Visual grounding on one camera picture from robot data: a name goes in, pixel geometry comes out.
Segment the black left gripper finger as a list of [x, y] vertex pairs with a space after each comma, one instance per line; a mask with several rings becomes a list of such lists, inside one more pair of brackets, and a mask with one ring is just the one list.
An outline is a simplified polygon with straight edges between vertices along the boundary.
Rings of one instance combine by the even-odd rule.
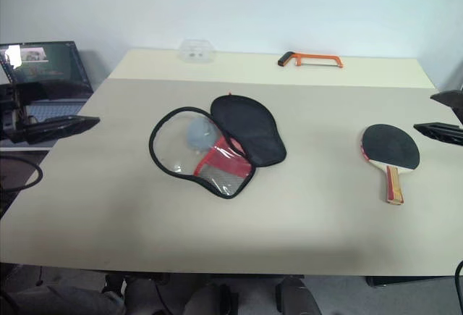
[[81, 134], [100, 121], [99, 117], [69, 115], [26, 125], [20, 123], [19, 127], [7, 130], [7, 139], [13, 143], [35, 145]]
[[91, 85], [68, 80], [20, 83], [15, 86], [15, 89], [23, 105], [42, 100], [84, 99], [93, 94]]

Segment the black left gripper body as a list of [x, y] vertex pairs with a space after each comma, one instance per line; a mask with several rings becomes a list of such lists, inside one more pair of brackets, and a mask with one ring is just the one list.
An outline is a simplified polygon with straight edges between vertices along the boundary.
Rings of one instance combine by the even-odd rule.
[[20, 141], [20, 132], [16, 129], [17, 111], [20, 105], [13, 85], [1, 85], [1, 140]]

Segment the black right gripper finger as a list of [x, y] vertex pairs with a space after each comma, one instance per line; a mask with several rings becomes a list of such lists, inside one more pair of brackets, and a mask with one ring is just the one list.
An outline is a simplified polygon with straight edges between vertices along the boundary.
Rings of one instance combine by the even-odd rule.
[[414, 124], [413, 128], [424, 136], [443, 143], [463, 146], [462, 128], [440, 122]]
[[462, 91], [443, 91], [440, 93], [433, 94], [430, 98], [434, 101], [437, 101], [443, 105], [450, 107], [455, 113], [455, 115], [462, 115]]

